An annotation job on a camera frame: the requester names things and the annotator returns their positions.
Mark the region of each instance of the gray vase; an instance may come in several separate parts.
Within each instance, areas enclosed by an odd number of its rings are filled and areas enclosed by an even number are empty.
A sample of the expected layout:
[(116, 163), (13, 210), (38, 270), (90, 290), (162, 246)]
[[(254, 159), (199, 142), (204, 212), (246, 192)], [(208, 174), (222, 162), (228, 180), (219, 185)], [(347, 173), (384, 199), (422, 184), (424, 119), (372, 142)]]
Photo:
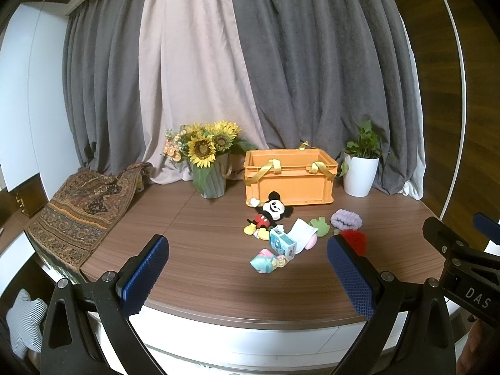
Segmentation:
[[(218, 155), (214, 161), (213, 168), (209, 171), (207, 180), (205, 181), (205, 192), (202, 196), (205, 199), (220, 198), (226, 193), (226, 178), (222, 176), (222, 169), (226, 170), (228, 166), (229, 154)], [(193, 164), (188, 162), (189, 170), (193, 170)]]
[(226, 193), (226, 179), (222, 177), (219, 162), (215, 160), (214, 167), (210, 170), (205, 181), (205, 192), (202, 196), (205, 199), (220, 198)]

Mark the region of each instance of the pink curtain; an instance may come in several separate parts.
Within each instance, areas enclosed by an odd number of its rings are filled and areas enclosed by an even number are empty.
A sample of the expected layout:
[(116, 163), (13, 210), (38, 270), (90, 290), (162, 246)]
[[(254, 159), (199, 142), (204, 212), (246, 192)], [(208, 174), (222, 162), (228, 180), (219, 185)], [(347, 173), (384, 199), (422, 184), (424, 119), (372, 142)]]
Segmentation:
[(152, 180), (192, 179), (161, 155), (164, 133), (181, 124), (227, 120), (267, 149), (239, 42), (232, 0), (145, 0), (139, 92)]

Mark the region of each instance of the purple scrunchie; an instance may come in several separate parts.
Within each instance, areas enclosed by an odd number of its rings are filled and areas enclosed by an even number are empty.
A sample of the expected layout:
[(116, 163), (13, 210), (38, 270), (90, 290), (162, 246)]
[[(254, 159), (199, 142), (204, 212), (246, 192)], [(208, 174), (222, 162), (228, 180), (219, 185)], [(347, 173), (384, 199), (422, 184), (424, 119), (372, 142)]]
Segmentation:
[(339, 230), (357, 230), (363, 224), (363, 220), (352, 211), (340, 209), (333, 213), (330, 223)]

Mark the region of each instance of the sunflower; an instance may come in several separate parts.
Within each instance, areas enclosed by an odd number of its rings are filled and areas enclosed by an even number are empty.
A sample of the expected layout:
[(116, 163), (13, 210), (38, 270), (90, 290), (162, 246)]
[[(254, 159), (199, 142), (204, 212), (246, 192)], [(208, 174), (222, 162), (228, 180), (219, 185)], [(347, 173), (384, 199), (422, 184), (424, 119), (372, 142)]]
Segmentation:
[(203, 124), (198, 124), (197, 122), (191, 125), (186, 125), (186, 134), (188, 135), (199, 134), (202, 128)]
[(212, 142), (213, 135), (197, 135), (187, 143), (189, 159), (199, 168), (208, 168), (216, 158), (216, 148)]
[(210, 131), (215, 136), (227, 135), (231, 139), (235, 139), (242, 130), (236, 122), (219, 121), (210, 126)]
[(231, 145), (233, 145), (233, 137), (224, 132), (220, 132), (214, 135), (213, 143), (216, 147), (216, 151), (223, 153), (231, 148)]

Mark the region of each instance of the yellow handle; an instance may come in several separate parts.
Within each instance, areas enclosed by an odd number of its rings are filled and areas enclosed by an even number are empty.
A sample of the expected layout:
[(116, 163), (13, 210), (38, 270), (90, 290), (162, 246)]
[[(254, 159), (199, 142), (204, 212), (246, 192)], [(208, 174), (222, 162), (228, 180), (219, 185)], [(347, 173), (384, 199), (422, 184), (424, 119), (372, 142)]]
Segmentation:
[(309, 145), (309, 141), (306, 141), (306, 142), (302, 143), (302, 145), (301, 145), (301, 146), (299, 146), (298, 148), (299, 148), (301, 151), (303, 151), (303, 150), (306, 148), (306, 146), (308, 146), (308, 147), (309, 147), (309, 148), (311, 148), (311, 149), (319, 149), (319, 148), (316, 148), (316, 146), (310, 146), (310, 145)]
[(335, 178), (335, 175), (328, 170), (324, 163), (317, 160), (316, 162), (313, 162), (311, 164), (311, 170), (309, 171), (309, 173), (316, 175), (318, 170), (320, 170), (328, 180), (332, 180), (333, 178)]
[(271, 169), (274, 169), (274, 174), (281, 174), (281, 163), (278, 159), (270, 159), (268, 163), (266, 163), (260, 170), (253, 175), (250, 179), (245, 180), (245, 184), (250, 186), (253, 183), (258, 182), (261, 178), (268, 173)]

